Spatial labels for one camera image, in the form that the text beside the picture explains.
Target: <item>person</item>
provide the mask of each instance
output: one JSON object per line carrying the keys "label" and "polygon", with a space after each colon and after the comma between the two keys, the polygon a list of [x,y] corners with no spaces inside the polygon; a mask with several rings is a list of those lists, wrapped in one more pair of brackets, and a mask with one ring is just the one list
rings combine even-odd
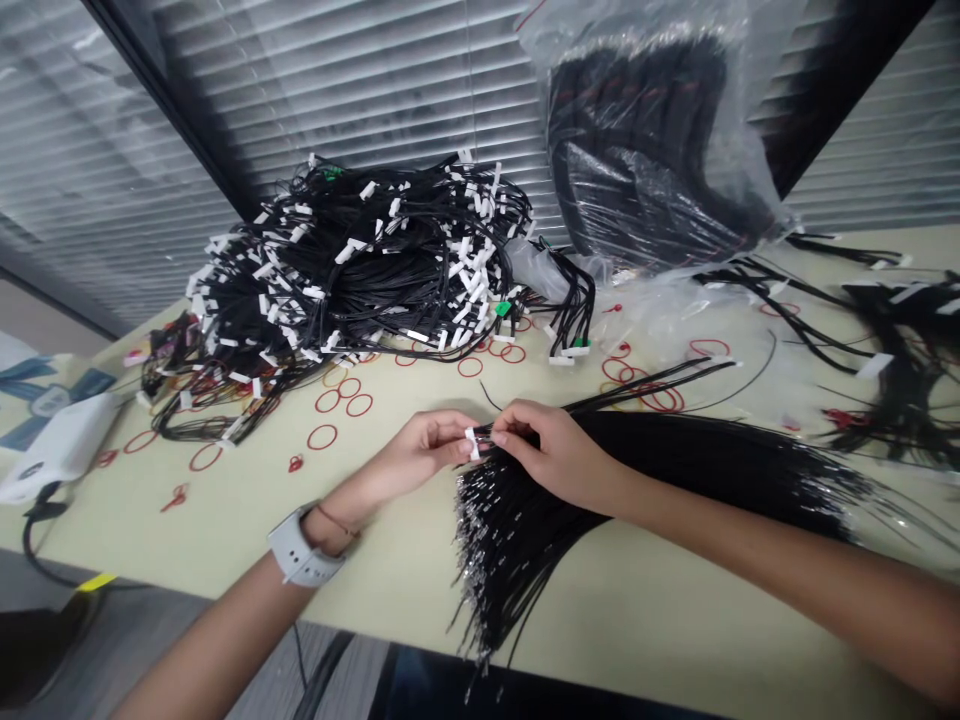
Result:
{"label": "person", "polygon": [[[305,539],[337,556],[386,503],[466,463],[456,410],[414,415],[303,517]],[[524,435],[540,436],[535,449]],[[921,570],[661,483],[621,465],[563,410],[507,407],[493,442],[557,497],[690,550],[791,605],[935,703],[960,708],[960,591]],[[247,571],[141,679],[114,720],[224,717],[310,602],[271,553]]]}

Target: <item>black wire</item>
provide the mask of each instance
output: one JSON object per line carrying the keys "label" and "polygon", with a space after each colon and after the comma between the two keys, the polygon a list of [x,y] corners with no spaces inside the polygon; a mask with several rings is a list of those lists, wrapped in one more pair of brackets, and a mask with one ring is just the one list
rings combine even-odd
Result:
{"label": "black wire", "polygon": [[[76,590],[78,586],[83,584],[83,581],[71,580],[63,577],[62,575],[58,575],[40,562],[40,558],[38,558],[34,552],[33,544],[31,542],[31,534],[33,532],[33,526],[35,522],[36,521],[33,518],[27,518],[27,521],[23,525],[21,545],[23,548],[23,556],[26,558],[27,563],[29,563],[30,567],[36,570],[40,575],[43,575],[43,577],[47,578],[47,580],[56,583],[57,585],[62,585],[63,587]],[[116,581],[113,581],[107,585],[104,585],[102,588],[100,588],[100,590],[103,592],[114,592],[121,590],[147,590],[151,587],[151,585],[129,583],[125,585],[118,585]]]}
{"label": "black wire", "polygon": [[300,669],[300,684],[303,692],[307,692],[307,671],[303,664],[303,644],[300,641],[300,628],[296,621],[293,623],[293,639],[297,643],[297,666]]}

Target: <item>smartwatch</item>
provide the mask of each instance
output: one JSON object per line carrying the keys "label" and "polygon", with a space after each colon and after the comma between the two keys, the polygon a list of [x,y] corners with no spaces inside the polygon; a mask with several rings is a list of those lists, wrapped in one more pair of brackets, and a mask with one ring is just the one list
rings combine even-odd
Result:
{"label": "smartwatch", "polygon": [[321,587],[346,562],[346,558],[332,558],[311,548],[303,537],[300,520],[314,505],[316,503],[307,503],[298,507],[267,535],[273,556],[283,571],[284,584]]}

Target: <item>table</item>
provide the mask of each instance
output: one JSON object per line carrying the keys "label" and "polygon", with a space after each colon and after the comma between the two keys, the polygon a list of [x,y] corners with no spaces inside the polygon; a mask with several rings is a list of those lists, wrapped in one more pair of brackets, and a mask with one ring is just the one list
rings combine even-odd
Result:
{"label": "table", "polygon": [[[906,249],[917,268],[946,268],[960,267],[956,235],[955,228],[945,227],[862,233],[842,242]],[[863,274],[842,260],[796,252],[776,257],[821,287]],[[939,279],[932,273],[923,277]],[[838,338],[862,334],[856,323],[820,301],[799,296],[796,302],[805,317]],[[147,329],[182,307],[161,313],[97,362],[116,362]],[[481,353],[460,364],[459,372],[457,364],[418,360],[400,367],[394,357],[380,356],[349,371],[355,381],[341,391],[351,396],[348,399],[335,392],[322,395],[347,375],[337,368],[285,396],[274,416],[246,442],[222,454],[216,447],[193,443],[148,442],[151,436],[144,432],[150,419],[143,408],[129,403],[103,445],[120,450],[118,457],[109,467],[92,470],[76,486],[69,512],[48,523],[45,534],[37,533],[40,554],[216,598],[266,550],[266,533],[291,508],[323,495],[359,467],[415,410],[452,406],[485,422],[496,411],[478,380],[498,404],[521,395],[560,404],[595,394],[606,380],[597,354],[574,370],[549,367],[542,332],[531,329],[518,337],[526,352],[522,362],[511,364]],[[642,329],[634,330],[628,342],[636,353],[631,363],[655,365],[657,344]],[[519,357],[513,351],[508,359]],[[818,382],[837,389],[852,382],[809,354],[799,362]],[[464,377],[477,372],[481,363],[479,376]],[[715,391],[704,387],[690,393],[691,398],[699,393],[706,399]],[[869,398],[873,388],[861,384],[856,391]],[[807,401],[807,410],[849,407],[838,401],[844,402],[819,394]],[[731,417],[742,415],[743,408],[731,402],[710,412]],[[336,428],[335,439],[324,425]],[[308,440],[323,449],[308,449]],[[304,456],[303,469],[288,473],[288,460],[297,454]],[[206,469],[192,472],[191,461],[194,468]],[[956,496],[956,488],[932,482],[931,474],[921,469],[881,467],[866,458],[852,464],[960,527],[960,503],[947,502],[951,493]],[[174,487],[185,482],[187,501],[161,513]],[[447,632],[460,597],[453,585],[453,498],[453,475],[443,473],[387,508],[365,533],[355,557],[318,594],[304,617],[456,652],[464,618]],[[0,508],[0,546],[19,549],[22,512]],[[866,535],[876,530],[864,526]],[[960,558],[942,548],[921,552],[880,533],[870,544],[939,571],[955,571],[960,565]],[[497,660],[505,662],[506,653]],[[912,691],[778,600],[620,522],[589,534],[560,564],[527,624],[513,666],[737,718],[933,717],[932,709]]]}

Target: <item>dark floor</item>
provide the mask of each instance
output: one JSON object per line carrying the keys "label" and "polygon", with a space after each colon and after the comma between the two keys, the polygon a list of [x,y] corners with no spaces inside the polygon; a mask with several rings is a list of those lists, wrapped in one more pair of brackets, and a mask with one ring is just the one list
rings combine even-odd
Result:
{"label": "dark floor", "polygon": [[[77,572],[76,576],[82,578],[84,574]],[[68,589],[37,575],[22,556],[2,550],[0,578],[0,612],[40,607],[59,610],[70,595]],[[0,720],[106,718],[207,605],[207,600],[169,590],[111,593],[88,635],[68,658],[46,695],[29,707],[0,711]],[[301,622],[300,634],[309,675],[333,631]],[[386,642],[356,638],[333,677],[317,718],[364,720],[387,649]],[[300,693],[296,645],[289,633],[228,718],[291,717]]]}

